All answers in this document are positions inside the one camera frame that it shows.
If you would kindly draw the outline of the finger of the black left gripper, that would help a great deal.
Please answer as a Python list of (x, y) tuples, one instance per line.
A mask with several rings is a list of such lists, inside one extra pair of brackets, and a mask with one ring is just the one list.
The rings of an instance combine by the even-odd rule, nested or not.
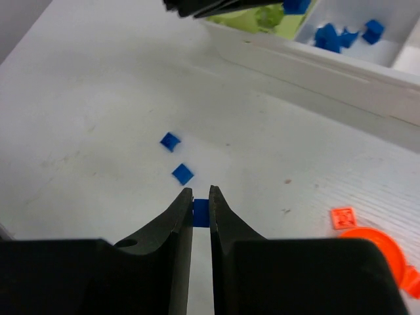
[(164, 0), (166, 11), (176, 12), (180, 18), (205, 18), (218, 14), (277, 5), (275, 0)]

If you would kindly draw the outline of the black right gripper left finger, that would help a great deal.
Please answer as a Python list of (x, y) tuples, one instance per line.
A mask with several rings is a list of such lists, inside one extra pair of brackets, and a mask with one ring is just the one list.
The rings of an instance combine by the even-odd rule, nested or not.
[(193, 221), (185, 188), (158, 217), (102, 239), (3, 241), (2, 314), (185, 314)]

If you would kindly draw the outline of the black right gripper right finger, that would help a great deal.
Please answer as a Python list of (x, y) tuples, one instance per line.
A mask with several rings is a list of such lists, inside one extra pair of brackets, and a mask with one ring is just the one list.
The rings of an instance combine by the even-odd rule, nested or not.
[(407, 314), (378, 247), (356, 238), (270, 240), (209, 191), (216, 314)]

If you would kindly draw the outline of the green studded lego brick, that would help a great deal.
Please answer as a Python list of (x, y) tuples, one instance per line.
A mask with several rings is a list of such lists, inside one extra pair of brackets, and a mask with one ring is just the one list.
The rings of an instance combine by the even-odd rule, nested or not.
[(210, 16), (207, 21), (248, 33), (271, 33), (293, 39), (306, 16), (307, 12), (285, 14), (279, 4)]

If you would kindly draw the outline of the small blue lego block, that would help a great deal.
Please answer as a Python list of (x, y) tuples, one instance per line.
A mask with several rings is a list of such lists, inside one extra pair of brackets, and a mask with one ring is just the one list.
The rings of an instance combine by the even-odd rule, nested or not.
[(209, 200), (195, 199), (193, 202), (193, 227), (209, 228)]

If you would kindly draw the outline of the small blue lego tile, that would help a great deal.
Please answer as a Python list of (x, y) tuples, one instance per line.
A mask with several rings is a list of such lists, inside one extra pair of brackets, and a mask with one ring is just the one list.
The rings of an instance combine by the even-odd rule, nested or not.
[(305, 15), (311, 0), (284, 0), (283, 13), (286, 15)]

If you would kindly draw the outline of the small blue lego slope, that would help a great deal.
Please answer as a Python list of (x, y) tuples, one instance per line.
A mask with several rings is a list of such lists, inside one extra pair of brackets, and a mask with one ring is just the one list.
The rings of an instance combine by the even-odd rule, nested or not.
[(193, 172), (183, 163), (181, 163), (171, 174), (182, 186), (185, 186), (194, 177)]

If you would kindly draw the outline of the blue curved lego piece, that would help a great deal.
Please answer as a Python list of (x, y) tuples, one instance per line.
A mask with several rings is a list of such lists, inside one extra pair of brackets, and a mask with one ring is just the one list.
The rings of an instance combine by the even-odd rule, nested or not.
[(357, 40), (359, 32), (350, 32), (346, 27), (341, 33), (337, 33), (331, 23), (318, 28), (314, 36), (314, 46), (320, 49), (340, 53), (342, 48), (349, 49)]

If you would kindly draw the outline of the small blue lego piece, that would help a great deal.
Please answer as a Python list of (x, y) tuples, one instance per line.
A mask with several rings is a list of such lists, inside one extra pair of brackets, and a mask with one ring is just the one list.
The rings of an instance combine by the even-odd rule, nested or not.
[(166, 135), (159, 142), (163, 147), (168, 151), (174, 152), (175, 147), (181, 143), (181, 139), (174, 135), (171, 132), (166, 133)]

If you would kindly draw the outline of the small blue lego brick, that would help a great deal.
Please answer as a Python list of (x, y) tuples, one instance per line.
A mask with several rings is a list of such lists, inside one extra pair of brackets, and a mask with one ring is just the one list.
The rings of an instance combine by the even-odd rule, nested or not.
[(362, 35), (362, 38), (370, 45), (377, 43), (381, 39), (381, 36), (385, 30), (384, 25), (374, 19), (366, 22), (365, 27), (366, 29)]

